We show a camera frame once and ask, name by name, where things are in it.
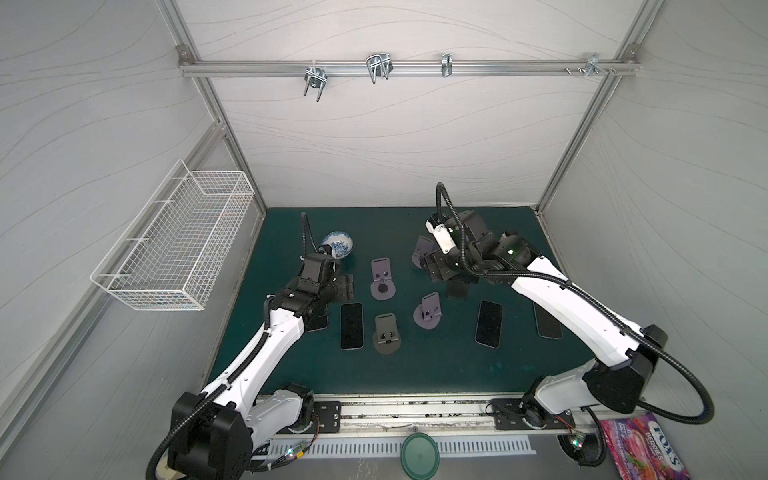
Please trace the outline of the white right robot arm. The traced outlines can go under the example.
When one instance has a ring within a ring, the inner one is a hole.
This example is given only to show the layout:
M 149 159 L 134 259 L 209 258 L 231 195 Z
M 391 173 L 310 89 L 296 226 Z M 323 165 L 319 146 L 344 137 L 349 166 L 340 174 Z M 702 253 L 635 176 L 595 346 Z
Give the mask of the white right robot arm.
M 432 228 L 434 249 L 422 265 L 434 281 L 485 280 L 507 284 L 552 316 L 592 352 L 583 365 L 534 381 L 514 412 L 535 429 L 569 410 L 602 405 L 629 414 L 662 357 L 666 335 L 642 328 L 594 299 L 554 263 L 515 233 L 463 233 L 439 224 Z

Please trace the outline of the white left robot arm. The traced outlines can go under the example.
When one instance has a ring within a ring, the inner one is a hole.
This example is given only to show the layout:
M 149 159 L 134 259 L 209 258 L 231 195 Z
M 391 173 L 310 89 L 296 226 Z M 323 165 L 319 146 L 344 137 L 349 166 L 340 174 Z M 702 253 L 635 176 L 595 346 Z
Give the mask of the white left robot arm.
M 326 246 L 303 256 L 299 273 L 263 305 L 263 323 L 225 370 L 201 392 L 183 393 L 171 411 L 170 428 L 153 453 L 146 476 L 160 461 L 191 479 L 238 479 L 252 467 L 255 451 L 279 431 L 310 422 L 313 393 L 288 384 L 264 401 L 263 385 L 309 322 L 330 303 L 353 299 L 353 278 L 341 272 Z

